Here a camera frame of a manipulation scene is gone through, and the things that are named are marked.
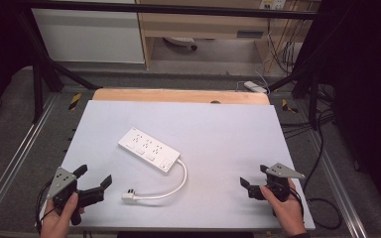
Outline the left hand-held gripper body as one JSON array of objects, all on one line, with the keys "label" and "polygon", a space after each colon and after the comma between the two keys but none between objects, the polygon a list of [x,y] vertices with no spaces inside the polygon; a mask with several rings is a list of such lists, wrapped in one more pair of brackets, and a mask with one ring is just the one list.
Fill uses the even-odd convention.
[{"label": "left hand-held gripper body", "polygon": [[70,218],[72,225],[78,225],[81,222],[79,213],[81,208],[104,200],[104,190],[100,186],[87,190],[79,190],[77,188],[78,179],[73,172],[58,168],[48,192],[48,199],[51,199],[54,206],[58,209],[64,209],[66,202],[73,192],[78,194],[78,203]]}]

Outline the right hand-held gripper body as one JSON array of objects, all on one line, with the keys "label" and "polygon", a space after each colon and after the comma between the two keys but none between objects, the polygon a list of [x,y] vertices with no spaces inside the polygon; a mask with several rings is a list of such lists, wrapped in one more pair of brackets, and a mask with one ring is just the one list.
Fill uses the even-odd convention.
[{"label": "right hand-held gripper body", "polygon": [[286,201],[290,195],[299,197],[298,193],[290,187],[289,179],[304,179],[303,174],[277,163],[269,167],[265,175],[267,176],[266,186],[280,201]]}]

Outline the person's right hand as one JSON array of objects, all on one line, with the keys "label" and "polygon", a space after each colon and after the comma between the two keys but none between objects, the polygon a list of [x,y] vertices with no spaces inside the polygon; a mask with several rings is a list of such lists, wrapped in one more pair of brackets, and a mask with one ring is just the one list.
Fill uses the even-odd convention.
[{"label": "person's right hand", "polygon": [[301,206],[293,195],[286,201],[280,201],[266,185],[261,186],[260,190],[275,211],[283,234],[287,238],[307,234]]}]

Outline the person's left hand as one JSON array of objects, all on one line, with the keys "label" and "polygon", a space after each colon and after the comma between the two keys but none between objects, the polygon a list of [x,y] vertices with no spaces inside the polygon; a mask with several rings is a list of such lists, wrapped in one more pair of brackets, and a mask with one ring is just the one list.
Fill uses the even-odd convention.
[{"label": "person's left hand", "polygon": [[70,218],[76,209],[78,194],[74,192],[65,204],[63,211],[57,211],[51,199],[47,201],[41,238],[66,238],[69,231]]}]

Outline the white board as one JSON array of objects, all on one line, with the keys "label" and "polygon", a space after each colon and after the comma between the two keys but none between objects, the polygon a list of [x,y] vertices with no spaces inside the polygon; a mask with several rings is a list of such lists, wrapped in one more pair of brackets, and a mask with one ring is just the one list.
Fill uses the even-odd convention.
[{"label": "white board", "polygon": [[[176,149],[182,161],[168,174],[142,162],[118,145],[131,128]],[[91,100],[62,166],[87,165],[81,189],[112,176],[104,200],[86,208],[83,228],[258,231],[279,223],[239,181],[262,184],[260,165],[276,163],[293,161],[271,105]]]}]

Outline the yellow black tape strip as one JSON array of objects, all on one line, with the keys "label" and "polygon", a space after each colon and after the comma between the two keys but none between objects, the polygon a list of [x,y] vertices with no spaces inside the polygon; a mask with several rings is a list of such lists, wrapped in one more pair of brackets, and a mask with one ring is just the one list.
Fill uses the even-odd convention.
[{"label": "yellow black tape strip", "polygon": [[299,110],[297,108],[292,108],[288,105],[288,102],[286,99],[282,99],[282,109],[283,109],[283,111],[290,111],[292,113],[299,113]]},{"label": "yellow black tape strip", "polygon": [[68,110],[72,111],[75,109],[79,99],[81,97],[81,93],[76,93],[75,96],[72,98],[71,103],[69,104]]}]

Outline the white floor power strip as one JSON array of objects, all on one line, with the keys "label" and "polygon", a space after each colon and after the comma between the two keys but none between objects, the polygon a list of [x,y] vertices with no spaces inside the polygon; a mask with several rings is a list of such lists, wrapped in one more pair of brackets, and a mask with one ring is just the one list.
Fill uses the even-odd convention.
[{"label": "white floor power strip", "polygon": [[264,87],[254,83],[253,81],[244,82],[244,86],[252,92],[257,92],[257,93],[266,93],[267,92],[267,90]]}]

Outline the wooden table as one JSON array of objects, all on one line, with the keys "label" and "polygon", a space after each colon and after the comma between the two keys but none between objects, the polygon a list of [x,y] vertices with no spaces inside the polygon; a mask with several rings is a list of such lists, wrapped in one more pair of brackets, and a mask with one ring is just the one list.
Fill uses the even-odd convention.
[{"label": "wooden table", "polygon": [[105,101],[270,104],[268,96],[264,93],[212,90],[100,88],[94,92],[92,99]]}]

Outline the white cabinet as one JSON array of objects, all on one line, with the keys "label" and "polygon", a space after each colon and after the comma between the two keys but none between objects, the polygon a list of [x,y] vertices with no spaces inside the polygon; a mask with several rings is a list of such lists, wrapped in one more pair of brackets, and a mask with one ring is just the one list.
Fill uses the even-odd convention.
[{"label": "white cabinet", "polygon": [[136,14],[45,9],[33,14],[53,60],[145,61]]}]

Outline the chair base with caster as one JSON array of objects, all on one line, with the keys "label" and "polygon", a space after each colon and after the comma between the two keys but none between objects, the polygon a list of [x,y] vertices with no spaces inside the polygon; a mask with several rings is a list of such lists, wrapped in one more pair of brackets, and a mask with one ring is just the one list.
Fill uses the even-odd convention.
[{"label": "chair base with caster", "polygon": [[197,45],[193,38],[165,38],[165,41],[177,46],[188,47],[192,51],[197,50]]}]

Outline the wooden desk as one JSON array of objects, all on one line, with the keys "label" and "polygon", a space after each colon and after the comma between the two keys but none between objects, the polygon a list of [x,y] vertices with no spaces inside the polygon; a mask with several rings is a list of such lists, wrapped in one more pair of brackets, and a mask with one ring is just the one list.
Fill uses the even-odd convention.
[{"label": "wooden desk", "polygon": [[[249,10],[260,8],[261,0],[135,0],[138,4],[225,7]],[[282,10],[306,12],[317,7],[311,0],[287,0]],[[154,41],[157,38],[242,39],[255,43],[258,55],[267,70],[278,67],[274,57],[290,40],[291,32],[302,42],[310,27],[308,22],[287,19],[256,19],[196,15],[138,15],[146,66],[152,64]]]}]

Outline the aluminium floor rail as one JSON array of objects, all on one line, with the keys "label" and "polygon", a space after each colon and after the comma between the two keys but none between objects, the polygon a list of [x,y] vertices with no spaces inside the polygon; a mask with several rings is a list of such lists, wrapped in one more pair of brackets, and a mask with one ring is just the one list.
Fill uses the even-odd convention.
[{"label": "aluminium floor rail", "polygon": [[319,137],[319,132],[310,131],[310,136],[315,144],[317,151],[320,153],[319,163],[323,169],[330,189],[339,207],[344,222],[351,234],[352,238],[368,238],[367,232],[359,218],[356,209],[339,177],[335,166],[332,164],[330,156],[324,146],[324,141]]},{"label": "aluminium floor rail", "polygon": [[44,112],[39,117],[38,121],[33,123],[26,136],[24,137],[21,145],[18,147],[16,153],[12,157],[9,165],[4,171],[0,178],[0,203],[2,202],[5,194],[7,193],[11,183],[13,182],[15,176],[17,175],[19,169],[23,165],[26,157],[28,156],[32,146],[34,145],[37,137],[42,131],[49,115],[51,114],[56,101],[59,99],[60,95],[58,93],[51,93],[44,105]]}]

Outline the white wall socket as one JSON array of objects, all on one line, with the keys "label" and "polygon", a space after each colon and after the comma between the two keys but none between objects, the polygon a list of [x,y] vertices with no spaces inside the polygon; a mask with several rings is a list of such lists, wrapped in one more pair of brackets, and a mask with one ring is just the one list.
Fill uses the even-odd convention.
[{"label": "white wall socket", "polygon": [[261,0],[260,8],[266,10],[282,10],[287,0]]}]

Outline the black metal frame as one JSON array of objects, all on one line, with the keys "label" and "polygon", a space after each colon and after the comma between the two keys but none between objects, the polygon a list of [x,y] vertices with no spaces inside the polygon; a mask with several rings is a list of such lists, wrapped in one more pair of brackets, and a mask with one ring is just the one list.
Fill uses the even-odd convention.
[{"label": "black metal frame", "polygon": [[326,18],[327,14],[315,12],[297,12],[284,10],[249,10],[224,7],[201,7],[182,5],[160,5],[160,4],[128,4],[107,2],[81,2],[81,1],[52,1],[52,0],[14,0],[10,2],[15,18],[20,28],[26,35],[26,42],[32,48],[34,90],[35,90],[35,119],[38,121],[43,114],[39,108],[43,102],[39,102],[41,79],[48,85],[50,91],[62,91],[63,83],[59,73],[70,78],[86,89],[100,89],[84,78],[76,75],[58,62],[54,61],[45,49],[42,36],[32,27],[32,22],[26,17],[25,12],[32,9],[46,10],[68,10],[81,12],[110,12],[110,13],[144,13],[164,15],[196,15],[215,17],[239,17],[239,18],[262,18],[262,19],[292,19],[292,20],[320,20]]}]

